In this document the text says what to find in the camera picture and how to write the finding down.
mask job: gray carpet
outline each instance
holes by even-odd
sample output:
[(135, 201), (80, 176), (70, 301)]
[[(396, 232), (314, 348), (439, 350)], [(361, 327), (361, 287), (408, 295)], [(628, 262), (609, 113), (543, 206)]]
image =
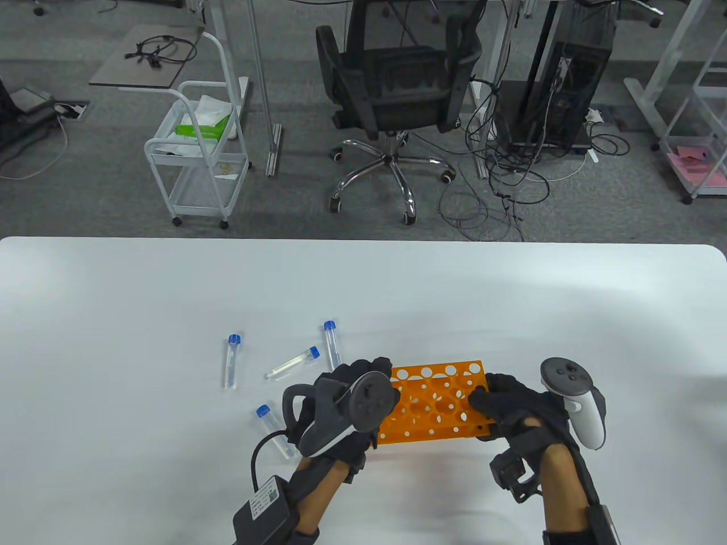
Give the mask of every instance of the gray carpet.
[[(595, 102), (629, 104), (621, 81), (625, 76), (648, 79), (669, 40), (683, 4), (654, 0), (667, 10), (662, 27), (651, 30), (626, 23), (619, 28), (612, 61)], [(341, 163), (327, 153), (342, 137), (361, 137), (356, 131), (337, 131), (334, 111), (320, 81), (313, 30), (330, 24), (342, 43), (342, 7), (309, 7), (285, 0), (258, 0), (260, 38), (266, 60), (273, 115), (285, 127), (284, 152), (279, 173), (268, 179), (259, 168), (248, 176), (230, 229), (221, 231), (211, 218), (187, 217), (173, 227), (142, 152), (143, 142), (156, 130), (170, 98), (92, 88), (87, 80), (111, 53), (123, 35), (138, 22), (184, 24), (183, 10), (122, 0), (112, 12), (97, 14), (111, 5), (95, 0), (65, 0), (47, 4), (49, 13), (34, 17), (33, 5), (24, 0), (0, 0), (0, 76), (9, 90), (22, 85), (44, 89), (58, 98), (92, 101), (87, 119), (67, 123), (68, 152), (51, 169), (24, 181), (0, 180), (0, 237), (11, 235), (150, 236), (233, 238), (367, 238), (407, 240), (462, 240), (462, 236), (437, 215), (443, 186), (438, 172), (409, 168), (405, 174), (414, 188), (418, 221), (400, 223), (403, 207), (393, 178), (385, 171), (362, 179), (346, 191), (342, 213), (326, 211), (329, 191), (345, 172), (367, 157), (354, 150)], [(246, 20), (241, 7), (230, 9), (230, 21), (239, 55), (238, 72), (254, 75)], [(482, 23), (485, 42), (494, 35), (500, 6), (491, 2)], [(659, 105), (670, 115), (683, 96), (685, 85), (699, 70), (723, 30), (727, 19), (715, 2), (700, 32), (690, 37), (682, 62)], [(508, 76), (524, 78), (531, 62), (539, 26), (545, 14), (540, 5), (532, 20), (522, 20), (515, 32)], [(220, 69), (209, 45), (182, 77), (219, 78)], [(257, 96), (246, 118), (246, 141), (253, 161), (262, 167), (266, 157), (265, 131)], [(462, 133), (440, 135), (419, 132), (446, 148), (463, 148)], [(577, 175), (552, 183), (550, 198), (522, 207), (523, 234), (528, 241), (706, 243), (727, 251), (727, 202), (700, 198), (692, 206), (679, 202), (678, 181), (664, 159), (648, 147), (654, 137), (623, 134), (632, 151), (625, 157), (602, 157), (599, 164), (586, 161)], [(62, 138), (38, 144), (20, 160), (5, 166), (2, 174), (18, 176), (46, 163), (60, 149)], [(413, 139), (408, 151), (428, 152)], [(470, 158), (453, 158), (481, 192), (493, 211), (500, 208), (486, 185), (476, 182)], [(570, 174), (579, 159), (538, 165), (550, 179)], [(453, 190), (462, 189), (461, 177)], [(524, 187), (521, 197), (536, 197), (542, 185)], [(465, 210), (470, 204), (452, 201)], [(487, 236), (498, 238), (505, 226), (491, 218)], [(507, 234), (506, 240), (515, 240)]]

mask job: gloved hand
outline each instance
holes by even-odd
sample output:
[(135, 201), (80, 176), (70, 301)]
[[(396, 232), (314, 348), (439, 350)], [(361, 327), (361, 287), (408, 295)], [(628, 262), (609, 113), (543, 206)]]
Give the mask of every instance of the gloved hand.
[(487, 441), (504, 437), (509, 440), (528, 431), (524, 421), (534, 417), (563, 444), (578, 450), (561, 396), (535, 392), (511, 375), (487, 373), (486, 378), (490, 391), (478, 386), (470, 394), (469, 401), (472, 408), (495, 420), (497, 425), (489, 437), (478, 439)]
[[(384, 375), (391, 378), (391, 361), (389, 358), (376, 358), (374, 361), (357, 360), (351, 365), (340, 365), (332, 373), (322, 373), (321, 377), (333, 379), (346, 384), (352, 384), (360, 376), (369, 371), (381, 371)], [(394, 390), (394, 404), (391, 411), (394, 410), (396, 404), (401, 399), (399, 391), (392, 386)], [(303, 407), (300, 410), (298, 423), (294, 429), (290, 429), (288, 433), (288, 442), (297, 445), (303, 432), (310, 426), (315, 417), (316, 401), (312, 397), (303, 400)], [(333, 445), (329, 450), (321, 454), (321, 457), (340, 460), (350, 466), (353, 474), (364, 467), (366, 462), (365, 452), (370, 446), (374, 448), (378, 445), (379, 428), (373, 429), (367, 433), (354, 432), (345, 439)]]

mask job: black mesh chair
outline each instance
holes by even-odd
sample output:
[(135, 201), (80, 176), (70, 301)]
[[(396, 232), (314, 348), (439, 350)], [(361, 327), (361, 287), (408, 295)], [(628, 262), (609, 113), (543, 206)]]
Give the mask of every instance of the black mesh chair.
[(341, 106), (333, 121), (338, 129), (357, 127), (371, 140), (383, 133), (382, 149), (359, 140), (344, 140), (331, 151), (340, 161), (344, 146), (376, 157), (351, 172), (336, 187), (329, 209), (341, 209), (341, 193), (355, 179), (380, 166), (391, 169), (401, 190), (404, 223), (417, 219), (414, 196), (400, 164), (442, 167), (440, 180), (451, 182), (455, 170), (436, 157), (400, 156), (407, 131), (457, 126), (470, 74), (482, 53), (477, 24), (486, 0), (353, 0), (348, 44), (340, 52), (329, 26), (316, 29), (318, 58), (326, 93)]

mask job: pink paper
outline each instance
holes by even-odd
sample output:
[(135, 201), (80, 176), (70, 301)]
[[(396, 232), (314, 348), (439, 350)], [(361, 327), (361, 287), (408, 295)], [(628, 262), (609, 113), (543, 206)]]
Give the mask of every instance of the pink paper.
[(707, 149), (699, 146), (699, 147), (689, 147), (689, 146), (677, 146), (677, 154), (681, 158), (693, 158), (698, 161), (703, 161), (707, 158)]
[[(667, 154), (667, 157), (674, 168), (677, 169), (682, 177), (694, 187), (702, 183), (704, 177), (710, 173), (710, 170), (712, 170), (712, 167), (714, 166), (714, 163), (709, 163), (708, 161), (694, 160), (694, 151), (697, 150), (696, 153), (700, 153), (699, 150), (701, 149), (704, 148), (677, 148), (680, 155), (675, 155), (674, 153)], [(684, 150), (691, 151), (692, 153), (687, 154), (686, 157), (682, 156), (681, 153)], [(725, 178), (725, 175), (722, 174), (721, 171), (717, 170), (712, 175), (710, 181), (707, 182), (706, 186), (727, 187), (727, 178)]]

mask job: forearm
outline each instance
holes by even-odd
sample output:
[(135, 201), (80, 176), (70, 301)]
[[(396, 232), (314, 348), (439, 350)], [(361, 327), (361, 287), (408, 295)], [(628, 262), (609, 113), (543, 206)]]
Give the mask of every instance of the forearm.
[(551, 445), (545, 451), (540, 466), (540, 485), (547, 531), (571, 533), (589, 528), (588, 500), (568, 447)]
[[(310, 465), (310, 459), (303, 459), (298, 466), (298, 470), (305, 469), (308, 465)], [(323, 514), (326, 512), (338, 488), (348, 476), (348, 471), (349, 467), (347, 464), (344, 464), (342, 461), (336, 461), (333, 469), (321, 481), (321, 484), (318, 485), (313, 493), (298, 504), (300, 522), (295, 528), (297, 532), (305, 534), (306, 536), (312, 536), (316, 533)]]

